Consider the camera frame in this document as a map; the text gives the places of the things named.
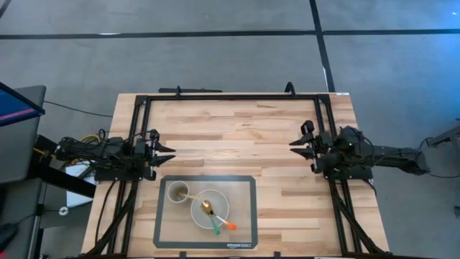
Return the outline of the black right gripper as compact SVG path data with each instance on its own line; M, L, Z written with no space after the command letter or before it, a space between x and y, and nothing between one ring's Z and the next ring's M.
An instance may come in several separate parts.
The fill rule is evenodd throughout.
M290 151L304 157L313 159L312 171L314 173L330 173L336 163L336 154L331 152L334 147L332 137L327 132L320 132L317 136L312 133L304 134L299 140L290 143L291 146L305 145L311 142L311 147L291 148Z

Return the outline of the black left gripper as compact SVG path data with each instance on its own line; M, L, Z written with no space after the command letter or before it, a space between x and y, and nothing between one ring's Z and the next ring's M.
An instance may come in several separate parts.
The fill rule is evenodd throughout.
M174 149L165 147L159 142L153 144L153 149L159 153L173 153ZM146 140L139 138L135 145L135 157L139 168L139 174L143 179L156 179L154 167L160 167L163 163L173 159L174 155L154 155L152 157L152 148Z

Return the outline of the white ribbed cup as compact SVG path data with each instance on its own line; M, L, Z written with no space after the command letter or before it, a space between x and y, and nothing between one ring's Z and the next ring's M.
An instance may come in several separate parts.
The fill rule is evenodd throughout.
M189 194L189 188L184 181L173 181L167 190L167 197L172 203L183 203L185 202Z

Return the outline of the gold spoon green handle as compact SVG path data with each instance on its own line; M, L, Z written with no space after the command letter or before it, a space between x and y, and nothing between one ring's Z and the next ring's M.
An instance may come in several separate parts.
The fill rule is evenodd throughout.
M221 232L219 230L219 227L217 226L217 223L215 222L215 220L213 218L213 210L212 210L210 202L207 201L207 200L202 201L201 208L209 216L209 218L211 220L211 224L212 224L214 233L216 235L220 235Z

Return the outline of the white bowl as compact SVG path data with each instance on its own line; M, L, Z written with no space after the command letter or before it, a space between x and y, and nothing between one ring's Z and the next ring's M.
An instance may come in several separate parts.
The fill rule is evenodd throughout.
M190 205L192 220L203 229L213 229L209 216L201 208L201 203L206 200L211 204L214 213L213 219L217 227L224 225L224 223L216 216L219 216L222 219L227 219L229 215L229 202L227 198L220 191L214 189L203 190L198 193L197 196L200 200L193 200Z

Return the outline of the silver fork orange handle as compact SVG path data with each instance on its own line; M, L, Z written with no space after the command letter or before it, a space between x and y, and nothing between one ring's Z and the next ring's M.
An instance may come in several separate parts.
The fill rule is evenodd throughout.
M226 221L225 219L221 218L220 216L218 216L216 214L214 216L215 216L215 218L217 218L218 220L223 222L230 230L236 230L236 225L235 224L232 224L232 223Z

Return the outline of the flat black bar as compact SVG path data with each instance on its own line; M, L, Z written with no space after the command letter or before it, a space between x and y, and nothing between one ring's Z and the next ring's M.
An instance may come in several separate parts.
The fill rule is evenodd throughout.
M158 92L160 94L176 94L179 93L222 93L222 90L217 89L206 89L206 88L159 88Z

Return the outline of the translucent mat dark border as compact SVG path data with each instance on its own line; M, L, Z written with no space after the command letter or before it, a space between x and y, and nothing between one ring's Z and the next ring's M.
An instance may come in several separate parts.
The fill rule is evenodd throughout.
M203 190L220 191L229 202L226 221L235 224L230 230L219 227L220 235L199 227L191 218L190 205L194 199L172 203L167 190L173 181L184 181L189 195L197 196ZM248 249L258 244L257 190L251 176L165 176L160 182L157 204L155 247L162 249Z

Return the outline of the grey metal stand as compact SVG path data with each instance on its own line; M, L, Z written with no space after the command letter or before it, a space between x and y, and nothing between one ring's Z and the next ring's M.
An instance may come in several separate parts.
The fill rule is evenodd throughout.
M460 118L456 118L459 123L457 126L449 129L428 141L430 147L437 147L441 143L450 142L456 149L460 150Z

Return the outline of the monitor with blue screen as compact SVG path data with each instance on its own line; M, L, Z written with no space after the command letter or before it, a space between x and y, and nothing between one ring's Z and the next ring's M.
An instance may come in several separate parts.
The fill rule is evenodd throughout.
M0 127L45 115L42 106L0 82Z

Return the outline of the black aluminium table frame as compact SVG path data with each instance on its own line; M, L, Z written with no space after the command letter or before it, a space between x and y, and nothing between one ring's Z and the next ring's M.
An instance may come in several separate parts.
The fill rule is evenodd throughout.
M83 240L90 251L130 192L134 203L103 249L125 258L329 257L367 252L340 211L336 189L370 240L388 248L377 199L368 183L330 181L290 151L311 120L316 131L355 125L348 94L282 93L119 94L109 128L113 137L136 140L150 129L175 157L155 181L100 183ZM257 190L258 244L248 249L162 249L153 243L160 182L165 176L251 176Z

